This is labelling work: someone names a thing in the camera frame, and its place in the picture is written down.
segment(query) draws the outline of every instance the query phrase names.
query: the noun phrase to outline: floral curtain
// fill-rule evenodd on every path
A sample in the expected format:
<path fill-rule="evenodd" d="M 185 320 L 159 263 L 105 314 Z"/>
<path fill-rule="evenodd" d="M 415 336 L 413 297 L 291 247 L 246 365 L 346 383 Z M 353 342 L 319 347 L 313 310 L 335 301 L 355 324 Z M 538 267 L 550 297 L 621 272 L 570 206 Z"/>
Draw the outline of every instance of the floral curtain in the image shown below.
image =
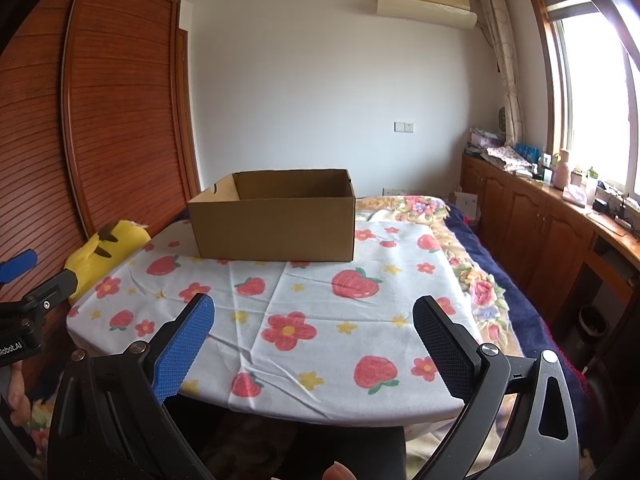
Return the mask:
<path fill-rule="evenodd" d="M 524 127 L 516 90 L 516 49 L 511 20 L 504 0 L 480 0 L 480 3 L 482 10 L 484 10 L 486 26 L 494 46 L 498 69 L 504 85 L 507 145 L 515 146 L 518 142 L 524 142 Z"/>

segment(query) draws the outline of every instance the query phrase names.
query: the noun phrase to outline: pikachu plush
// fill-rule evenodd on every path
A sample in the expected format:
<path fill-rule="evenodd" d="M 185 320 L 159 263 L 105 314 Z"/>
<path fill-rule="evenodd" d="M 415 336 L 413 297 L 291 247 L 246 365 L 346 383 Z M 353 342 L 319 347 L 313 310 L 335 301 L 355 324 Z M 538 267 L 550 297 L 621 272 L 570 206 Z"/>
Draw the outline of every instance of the pikachu plush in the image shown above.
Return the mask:
<path fill-rule="evenodd" d="M 135 222 L 120 220 L 105 225 L 89 241 L 73 252 L 65 262 L 65 269 L 75 272 L 78 288 L 69 297 L 73 305 L 101 278 L 139 251 L 151 237 Z"/>

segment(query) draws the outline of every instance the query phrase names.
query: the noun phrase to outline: human hand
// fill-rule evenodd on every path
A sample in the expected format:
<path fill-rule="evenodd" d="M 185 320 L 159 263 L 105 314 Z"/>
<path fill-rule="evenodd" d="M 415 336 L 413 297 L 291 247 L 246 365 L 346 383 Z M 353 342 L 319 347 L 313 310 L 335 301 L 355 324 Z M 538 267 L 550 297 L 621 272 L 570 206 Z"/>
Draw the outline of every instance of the human hand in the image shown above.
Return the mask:
<path fill-rule="evenodd" d="M 22 376 L 22 361 L 10 365 L 11 377 L 7 402 L 11 408 L 10 419 L 14 426 L 24 426 L 31 420 L 31 403 L 24 394 L 24 378 Z"/>

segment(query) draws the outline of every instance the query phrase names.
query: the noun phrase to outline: finger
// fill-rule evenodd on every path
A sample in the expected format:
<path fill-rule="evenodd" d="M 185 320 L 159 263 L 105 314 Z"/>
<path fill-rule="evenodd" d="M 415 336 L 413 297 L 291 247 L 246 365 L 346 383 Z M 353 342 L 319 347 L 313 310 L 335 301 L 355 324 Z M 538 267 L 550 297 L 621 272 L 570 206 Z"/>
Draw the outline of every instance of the finger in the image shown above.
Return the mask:
<path fill-rule="evenodd" d="M 9 378 L 9 389 L 7 391 L 7 401 L 14 410 L 20 408 L 20 403 L 24 397 L 24 378 L 22 376 L 22 362 L 11 366 L 11 377 Z"/>
<path fill-rule="evenodd" d="M 14 426 L 24 426 L 31 420 L 31 403 L 27 396 L 22 396 L 19 404 L 19 407 L 9 416 Z"/>
<path fill-rule="evenodd" d="M 340 462 L 334 462 L 334 464 L 324 472 L 322 480 L 356 480 L 356 477 Z"/>

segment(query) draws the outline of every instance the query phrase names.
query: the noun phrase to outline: bottle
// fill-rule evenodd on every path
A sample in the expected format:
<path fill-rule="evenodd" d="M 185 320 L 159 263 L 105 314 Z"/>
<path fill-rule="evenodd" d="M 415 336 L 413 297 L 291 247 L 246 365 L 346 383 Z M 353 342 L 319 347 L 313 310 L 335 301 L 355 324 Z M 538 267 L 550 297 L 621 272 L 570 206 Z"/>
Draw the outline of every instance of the bottle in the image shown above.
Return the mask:
<path fill-rule="evenodd" d="M 554 177 L 551 180 L 551 184 L 553 184 L 556 189 L 562 190 L 569 184 L 571 175 L 571 171 L 569 170 L 569 150 L 560 150 L 559 155 L 560 160 L 558 160 L 554 168 Z"/>

